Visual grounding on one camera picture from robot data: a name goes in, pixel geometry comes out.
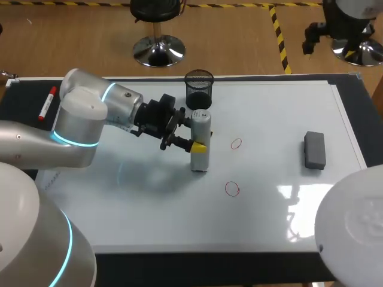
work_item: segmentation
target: chrome stool base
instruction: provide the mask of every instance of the chrome stool base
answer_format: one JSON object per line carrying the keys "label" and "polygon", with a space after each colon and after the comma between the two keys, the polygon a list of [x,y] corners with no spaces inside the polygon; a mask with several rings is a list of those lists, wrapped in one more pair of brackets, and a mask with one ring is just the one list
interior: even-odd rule
{"label": "chrome stool base", "polygon": [[145,37],[133,47],[134,59],[149,67],[172,66],[184,58],[185,52],[182,41],[169,35],[162,35],[158,41]]}
{"label": "chrome stool base", "polygon": [[356,66],[372,67],[383,63],[383,46],[373,39],[360,44],[359,50],[345,58],[343,49],[347,40],[334,40],[332,50],[341,60]]}

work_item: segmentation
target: stool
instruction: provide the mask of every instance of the stool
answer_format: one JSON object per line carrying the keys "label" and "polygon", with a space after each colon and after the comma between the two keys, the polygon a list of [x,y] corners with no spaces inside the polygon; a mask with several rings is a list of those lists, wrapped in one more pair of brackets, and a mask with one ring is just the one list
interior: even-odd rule
{"label": "stool", "polygon": [[141,20],[153,23],[153,36],[139,40],[133,47],[133,56],[139,63],[149,67],[167,67],[178,63],[185,56],[186,48],[176,37],[162,35],[161,22],[173,19],[180,13],[186,0],[131,0],[130,12]]}

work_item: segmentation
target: whiteboard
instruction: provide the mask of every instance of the whiteboard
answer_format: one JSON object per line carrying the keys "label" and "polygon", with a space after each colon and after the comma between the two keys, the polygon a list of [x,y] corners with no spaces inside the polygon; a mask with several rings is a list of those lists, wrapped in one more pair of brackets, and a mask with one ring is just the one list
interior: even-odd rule
{"label": "whiteboard", "polygon": [[[184,83],[118,83],[146,102],[167,93],[185,106]],[[366,167],[336,87],[217,82],[212,98],[207,173],[191,172],[175,146],[161,151],[158,139],[105,126],[90,167],[39,172],[37,184],[96,253],[316,252],[322,198]],[[307,131],[324,133],[322,171],[304,167]]]}

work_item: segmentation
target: red circle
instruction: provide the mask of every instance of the red circle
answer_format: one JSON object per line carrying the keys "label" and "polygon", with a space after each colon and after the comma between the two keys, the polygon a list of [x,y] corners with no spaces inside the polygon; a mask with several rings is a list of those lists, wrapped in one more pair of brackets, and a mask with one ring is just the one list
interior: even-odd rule
{"label": "red circle", "polygon": [[238,184],[237,184],[236,182],[233,182],[233,183],[237,186],[237,194],[236,194],[235,196],[232,196],[230,193],[227,192],[227,185],[228,185],[229,183],[231,183],[231,182],[233,182],[233,181],[229,181],[229,182],[226,183],[226,185],[225,185],[225,192],[226,192],[226,194],[227,194],[228,196],[236,197],[236,196],[239,194],[239,192],[240,192],[241,189],[239,188],[239,186],[238,186]]}
{"label": "red circle", "polygon": [[[239,145],[236,147],[236,148],[234,148],[233,147],[233,143],[236,141],[236,140],[240,140],[240,143],[239,143]],[[237,149],[237,148],[239,148],[240,146],[242,145],[242,139],[241,138],[237,138],[237,139],[235,139],[233,142],[232,142],[232,144],[230,145],[230,147],[232,148],[232,149]]]}

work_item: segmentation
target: wooden floor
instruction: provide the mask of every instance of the wooden floor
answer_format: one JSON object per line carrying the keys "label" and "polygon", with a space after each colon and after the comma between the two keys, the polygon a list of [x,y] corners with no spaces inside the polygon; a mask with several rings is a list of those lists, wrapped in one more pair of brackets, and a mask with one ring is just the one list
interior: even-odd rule
{"label": "wooden floor", "polygon": [[[189,0],[189,4],[236,2]],[[321,8],[277,7],[276,14],[293,74],[359,73],[373,94],[383,66],[358,68],[346,64],[335,58],[331,41],[326,38],[310,58],[303,55],[304,30],[311,22],[324,20]],[[128,8],[0,5],[0,21],[4,27],[0,69],[21,77],[62,77],[72,68],[101,76],[183,76],[192,69],[206,69],[214,75],[284,73],[269,11],[262,8],[188,8],[181,17],[163,23],[163,33],[178,37],[187,47],[181,63],[164,69],[134,61],[132,47],[151,33],[151,25],[134,23]],[[376,39],[383,39],[382,27],[380,17]]]}

